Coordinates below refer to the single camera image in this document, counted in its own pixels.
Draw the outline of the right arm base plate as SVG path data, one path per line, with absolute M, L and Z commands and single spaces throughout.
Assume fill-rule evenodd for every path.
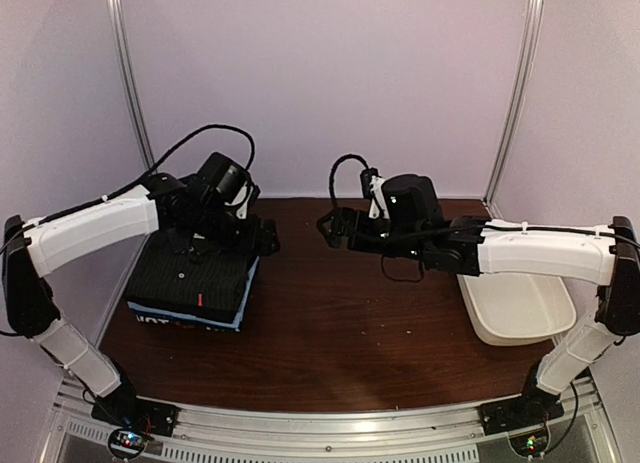
M 494 435 L 542 425 L 564 415 L 558 397 L 520 395 L 481 404 L 478 408 L 484 434 Z

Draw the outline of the dark pinstriped long sleeve shirt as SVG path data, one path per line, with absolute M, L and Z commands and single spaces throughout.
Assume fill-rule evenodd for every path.
M 249 285 L 253 254 L 208 249 L 202 240 L 186 242 L 153 233 L 131 273 L 124 298 L 146 308 L 229 323 Z

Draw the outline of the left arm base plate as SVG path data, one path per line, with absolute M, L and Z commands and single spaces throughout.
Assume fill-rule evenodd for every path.
M 91 417 L 145 435 L 170 437 L 177 422 L 177 406 L 137 397 L 98 397 Z

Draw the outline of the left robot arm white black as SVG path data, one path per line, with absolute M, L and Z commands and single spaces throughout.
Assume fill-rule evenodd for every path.
M 1 278 L 10 328 L 71 371 L 121 426 L 137 425 L 144 407 L 132 384 L 62 315 L 47 276 L 98 250 L 159 230 L 197 235 L 236 254 L 271 255 L 280 248 L 274 221 L 249 212 L 258 194 L 248 168 L 214 152 L 183 179 L 145 175 L 58 216 L 9 218 Z

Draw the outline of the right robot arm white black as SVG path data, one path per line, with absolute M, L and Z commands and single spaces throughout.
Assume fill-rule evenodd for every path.
M 597 308 L 529 372 L 513 402 L 519 423 L 535 423 L 572 380 L 610 346 L 639 332 L 639 243 L 633 225 L 616 216 L 593 227 L 536 226 L 480 217 L 446 219 L 430 178 L 404 174 L 384 179 L 363 170 L 367 211 L 331 203 L 316 227 L 338 248 L 417 261 L 435 269 L 479 277 L 532 274 L 573 278 L 597 287 Z

